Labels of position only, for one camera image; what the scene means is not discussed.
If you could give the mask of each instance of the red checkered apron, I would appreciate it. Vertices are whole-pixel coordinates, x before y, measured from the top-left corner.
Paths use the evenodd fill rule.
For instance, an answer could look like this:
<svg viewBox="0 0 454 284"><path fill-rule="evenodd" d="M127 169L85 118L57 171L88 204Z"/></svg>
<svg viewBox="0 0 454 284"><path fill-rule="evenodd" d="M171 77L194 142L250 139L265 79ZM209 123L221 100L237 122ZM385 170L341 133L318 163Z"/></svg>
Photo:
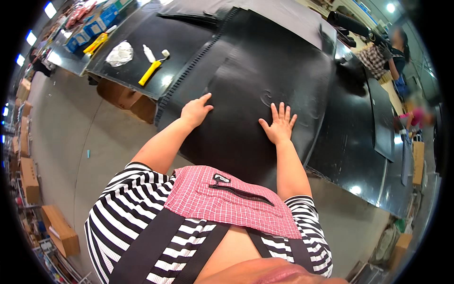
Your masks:
<svg viewBox="0 0 454 284"><path fill-rule="evenodd" d="M268 188L248 184L208 166L176 169L164 207L185 218L205 219L301 239L290 209Z"/></svg>
<svg viewBox="0 0 454 284"><path fill-rule="evenodd" d="M163 252L185 218L205 219L216 226L172 284L193 283L231 225L245 228L263 258L272 255L261 232L287 237L295 264L314 273L291 211L277 194L207 166L188 166L176 169L175 174L164 208L123 253L109 277L110 284L144 283L161 255L169 257Z"/></svg>

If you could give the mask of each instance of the black strap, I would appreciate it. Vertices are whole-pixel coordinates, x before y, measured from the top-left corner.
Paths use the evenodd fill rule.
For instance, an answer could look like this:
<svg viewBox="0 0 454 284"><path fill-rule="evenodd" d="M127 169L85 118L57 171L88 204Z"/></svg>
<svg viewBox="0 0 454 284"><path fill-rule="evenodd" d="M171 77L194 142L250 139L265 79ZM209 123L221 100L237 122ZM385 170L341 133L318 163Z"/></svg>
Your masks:
<svg viewBox="0 0 454 284"><path fill-rule="evenodd" d="M194 283L200 271L205 266L208 259L230 228L230 224L212 223L216 224L216 227L214 227L213 231L211 231L207 238L203 241L202 245L198 248L196 253L194 253L194 256L191 257L189 262L184 266L184 269L178 274L172 284Z"/></svg>
<svg viewBox="0 0 454 284"><path fill-rule="evenodd" d="M183 221L183 216L162 209L123 253L109 277L109 284L142 283Z"/></svg>
<svg viewBox="0 0 454 284"><path fill-rule="evenodd" d="M291 253L293 254L293 260L295 264L301 265L309 273L314 273L314 267L312 266L311 256L307 251L307 247L301 239L288 239L290 244Z"/></svg>
<svg viewBox="0 0 454 284"><path fill-rule="evenodd" d="M246 231L247 231L249 237L251 238L251 241L254 243L254 246L256 247L258 252L260 253L260 255L264 259L270 258L271 257L271 253L266 248L265 244L263 243L262 237L260 236L260 232L257 231L256 229L252 229L252 228L246 228Z"/></svg>

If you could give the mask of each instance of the black and white striped shirt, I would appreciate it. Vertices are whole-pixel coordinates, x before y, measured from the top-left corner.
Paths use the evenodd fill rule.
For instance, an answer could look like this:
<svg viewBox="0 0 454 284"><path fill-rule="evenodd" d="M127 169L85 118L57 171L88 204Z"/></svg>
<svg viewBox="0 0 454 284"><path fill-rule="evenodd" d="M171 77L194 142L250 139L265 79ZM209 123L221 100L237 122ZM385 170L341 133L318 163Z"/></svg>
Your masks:
<svg viewBox="0 0 454 284"><path fill-rule="evenodd" d="M142 163L132 162L109 182L85 222L89 255L101 283L109 283L123 253L163 209L175 179L175 175L159 174ZM329 277L333 267L331 251L313 199L299 195L285 203L301 232L314 272ZM147 280L172 283L215 226L211 221L186 218L151 268ZM267 233L261 237L271 256L294 263L287 238Z"/></svg>

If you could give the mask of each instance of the glove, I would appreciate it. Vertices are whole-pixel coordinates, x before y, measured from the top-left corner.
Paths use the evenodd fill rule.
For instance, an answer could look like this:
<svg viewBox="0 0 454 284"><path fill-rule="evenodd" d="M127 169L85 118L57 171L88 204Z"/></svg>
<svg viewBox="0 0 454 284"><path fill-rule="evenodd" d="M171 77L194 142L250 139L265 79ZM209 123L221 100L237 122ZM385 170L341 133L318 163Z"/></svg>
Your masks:
<svg viewBox="0 0 454 284"><path fill-rule="evenodd" d="M388 48L388 45L385 44L384 42L380 43L380 45L378 46L378 50L383 55L383 58L386 61L389 61L391 58L393 58L393 54L391 53L390 49Z"/></svg>

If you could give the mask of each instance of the concrete floor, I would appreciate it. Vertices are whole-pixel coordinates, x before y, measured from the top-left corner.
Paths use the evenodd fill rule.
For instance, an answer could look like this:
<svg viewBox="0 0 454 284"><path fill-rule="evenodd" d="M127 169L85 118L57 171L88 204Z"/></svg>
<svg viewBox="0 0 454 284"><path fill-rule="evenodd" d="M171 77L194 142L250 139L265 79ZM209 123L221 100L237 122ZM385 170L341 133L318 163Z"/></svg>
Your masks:
<svg viewBox="0 0 454 284"><path fill-rule="evenodd" d="M29 101L31 154L38 163L43 202L58 205L76 230L81 252L69 261L87 274L93 271L84 237L88 212L114 174L156 134L156 127L102 100L86 77L62 69L52 78L37 72ZM169 172L189 164L178 156ZM310 183L333 255L333 276L345 277L358 260L369 258L389 214L324 180ZM90 279L98 282L94 272Z"/></svg>

